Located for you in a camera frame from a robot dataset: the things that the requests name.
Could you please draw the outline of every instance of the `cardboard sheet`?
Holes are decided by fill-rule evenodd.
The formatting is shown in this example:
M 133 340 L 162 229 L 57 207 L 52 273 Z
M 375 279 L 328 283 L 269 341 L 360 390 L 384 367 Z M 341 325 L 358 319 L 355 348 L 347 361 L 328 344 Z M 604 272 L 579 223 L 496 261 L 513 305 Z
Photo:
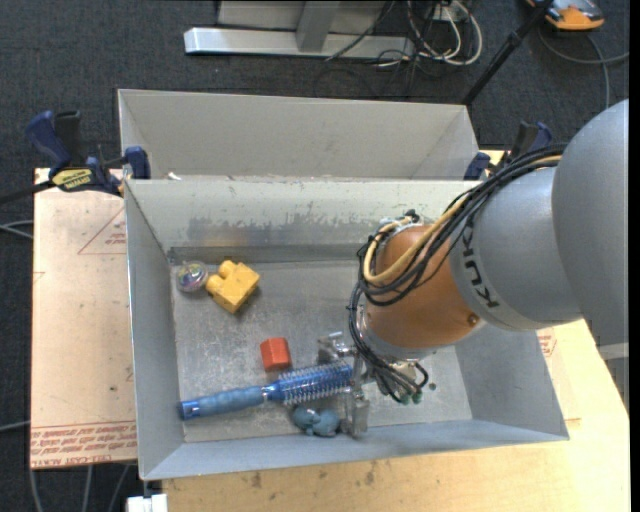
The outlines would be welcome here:
M 52 189 L 34 209 L 31 467 L 134 460 L 123 200 Z

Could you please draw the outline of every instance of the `blue plush toy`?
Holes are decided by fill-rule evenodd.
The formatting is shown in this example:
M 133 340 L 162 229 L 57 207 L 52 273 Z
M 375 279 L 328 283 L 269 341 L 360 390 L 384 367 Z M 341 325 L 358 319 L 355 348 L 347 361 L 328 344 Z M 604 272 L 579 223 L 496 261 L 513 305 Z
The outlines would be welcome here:
M 310 409 L 303 405 L 293 411 L 293 422 L 308 436 L 334 437 L 340 427 L 340 418 L 333 409 Z

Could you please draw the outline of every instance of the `blue brush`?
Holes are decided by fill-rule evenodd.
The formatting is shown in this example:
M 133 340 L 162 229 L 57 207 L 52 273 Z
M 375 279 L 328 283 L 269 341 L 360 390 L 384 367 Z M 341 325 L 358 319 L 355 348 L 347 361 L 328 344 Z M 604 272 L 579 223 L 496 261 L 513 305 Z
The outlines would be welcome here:
M 180 402 L 183 420 L 240 411 L 263 404 L 267 400 L 295 405 L 326 398 L 344 391 L 351 382 L 352 369 L 345 361 L 310 366 L 280 374 L 266 386 L 231 389 L 215 395 Z

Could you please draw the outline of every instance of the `yellow toy block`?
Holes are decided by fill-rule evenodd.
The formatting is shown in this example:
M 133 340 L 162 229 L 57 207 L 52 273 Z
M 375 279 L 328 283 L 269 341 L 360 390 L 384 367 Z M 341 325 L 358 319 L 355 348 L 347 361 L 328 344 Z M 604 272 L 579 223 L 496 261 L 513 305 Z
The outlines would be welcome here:
M 218 274 L 207 280 L 205 288 L 220 306 L 235 313 L 258 286 L 260 274 L 244 263 L 225 260 L 218 267 Z

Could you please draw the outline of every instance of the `red block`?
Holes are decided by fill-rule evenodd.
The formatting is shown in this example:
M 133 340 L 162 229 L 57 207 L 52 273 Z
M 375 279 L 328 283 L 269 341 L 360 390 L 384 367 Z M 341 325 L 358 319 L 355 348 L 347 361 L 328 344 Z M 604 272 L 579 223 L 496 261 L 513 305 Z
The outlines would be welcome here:
M 289 343 L 285 338 L 269 338 L 260 343 L 262 364 L 265 371 L 281 371 L 291 368 Z

